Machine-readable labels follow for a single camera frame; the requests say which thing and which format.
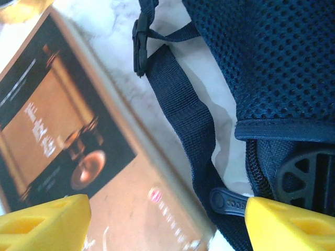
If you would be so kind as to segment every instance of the backpack zipper track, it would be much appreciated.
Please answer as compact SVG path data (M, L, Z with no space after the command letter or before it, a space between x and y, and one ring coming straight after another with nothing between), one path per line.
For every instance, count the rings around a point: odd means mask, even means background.
M272 194L272 190L270 187L270 183L267 180L267 178L264 176L261 166L258 161L257 157L257 140L247 140L247 167L249 167L249 170L247 170L248 178L250 183L256 190L258 191L258 195L268 198L268 199L274 199L274 196Z

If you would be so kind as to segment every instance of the book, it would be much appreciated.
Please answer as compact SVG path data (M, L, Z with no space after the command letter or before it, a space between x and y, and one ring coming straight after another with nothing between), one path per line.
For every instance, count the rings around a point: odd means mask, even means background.
M76 28L49 7L0 74L6 212L84 193L83 250L207 250L213 226Z

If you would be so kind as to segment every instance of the backpack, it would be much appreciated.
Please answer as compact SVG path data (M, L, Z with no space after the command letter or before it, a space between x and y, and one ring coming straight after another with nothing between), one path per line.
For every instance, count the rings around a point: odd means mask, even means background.
M237 103L234 134L246 141L255 196L335 216L335 2L183 0L192 21L168 36L150 29L158 0L139 2L134 71L147 76L183 144L194 191L229 244L252 250L246 198L226 188L211 161L208 108L167 45L148 58L148 38L203 37Z

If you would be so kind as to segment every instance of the navy nylon strap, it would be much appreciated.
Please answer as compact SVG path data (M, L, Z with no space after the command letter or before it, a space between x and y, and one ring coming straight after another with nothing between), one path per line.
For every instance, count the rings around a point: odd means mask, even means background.
M183 28L175 31L174 33L171 33L168 36L163 36L157 33L156 31L149 29L148 37L154 38L154 39L160 39L167 42L183 42L192 38L199 37L200 34L195 28L194 24L192 22L189 22L187 25L185 25Z
M159 0L139 0L139 3L141 12L148 16L150 26L155 19L155 8L157 7Z
M148 58L146 75L183 144L192 167L193 188L207 215L235 250L252 250L244 218L218 214L211 208L211 190L226 187L211 161L216 143L214 121L168 46Z

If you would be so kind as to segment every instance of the black mesh fabric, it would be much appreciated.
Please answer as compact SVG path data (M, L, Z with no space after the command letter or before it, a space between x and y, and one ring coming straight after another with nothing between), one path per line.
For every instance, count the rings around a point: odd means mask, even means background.
M335 122L335 1L183 0L239 121Z

